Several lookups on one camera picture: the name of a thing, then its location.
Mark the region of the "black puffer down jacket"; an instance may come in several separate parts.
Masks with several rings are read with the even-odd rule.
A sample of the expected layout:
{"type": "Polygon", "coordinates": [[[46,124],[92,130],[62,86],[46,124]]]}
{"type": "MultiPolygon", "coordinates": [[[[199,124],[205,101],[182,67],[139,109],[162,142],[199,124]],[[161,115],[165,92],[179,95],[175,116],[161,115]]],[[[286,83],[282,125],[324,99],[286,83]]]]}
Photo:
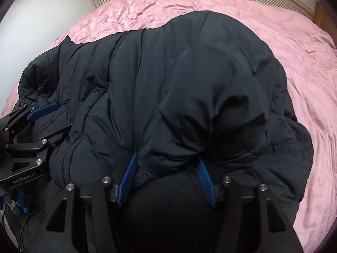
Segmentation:
{"type": "Polygon", "coordinates": [[[211,11],[157,29],[76,44],[65,38],[24,70],[19,103],[58,109],[31,124],[37,141],[65,126],[50,181],[29,191],[50,211],[61,189],[80,190],[136,155],[138,170],[121,214],[110,211],[122,252],[213,252],[221,216],[197,177],[265,184],[294,222],[313,162],[286,73],[272,51],[237,20],[211,11]]]}

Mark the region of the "pink bed sheet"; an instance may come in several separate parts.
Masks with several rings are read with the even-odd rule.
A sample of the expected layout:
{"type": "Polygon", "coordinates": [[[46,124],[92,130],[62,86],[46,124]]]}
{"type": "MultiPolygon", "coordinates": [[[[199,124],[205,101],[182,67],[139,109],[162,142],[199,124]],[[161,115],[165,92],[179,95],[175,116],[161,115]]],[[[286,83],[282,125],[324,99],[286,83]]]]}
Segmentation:
{"type": "MultiPolygon", "coordinates": [[[[157,29],[196,11],[227,15],[268,45],[285,70],[296,119],[307,129],[314,150],[294,222],[265,184],[243,186],[222,175],[223,199],[211,207],[223,222],[213,252],[313,252],[336,218],[336,49],[309,19],[246,0],[115,0],[85,14],[49,50],[65,38],[76,44],[95,42],[116,33],[157,29]]],[[[48,143],[49,170],[51,155],[64,140],[48,143]]],[[[122,252],[109,213],[122,213],[133,186],[119,207],[111,201],[115,176],[82,190],[65,185],[50,211],[34,207],[29,195],[46,187],[50,174],[3,190],[2,203],[9,207],[1,251],[122,252]]]]}

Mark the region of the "wooden headboard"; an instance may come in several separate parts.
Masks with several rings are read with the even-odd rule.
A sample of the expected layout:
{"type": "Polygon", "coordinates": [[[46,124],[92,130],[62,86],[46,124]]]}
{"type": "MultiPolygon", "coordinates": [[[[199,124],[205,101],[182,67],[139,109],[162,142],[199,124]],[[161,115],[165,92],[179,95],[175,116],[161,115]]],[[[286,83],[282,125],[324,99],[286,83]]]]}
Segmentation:
{"type": "Polygon", "coordinates": [[[318,27],[327,32],[331,36],[336,46],[337,41],[336,25],[334,24],[327,10],[323,7],[323,5],[319,1],[316,2],[315,11],[313,15],[313,23],[315,23],[318,27]]]}

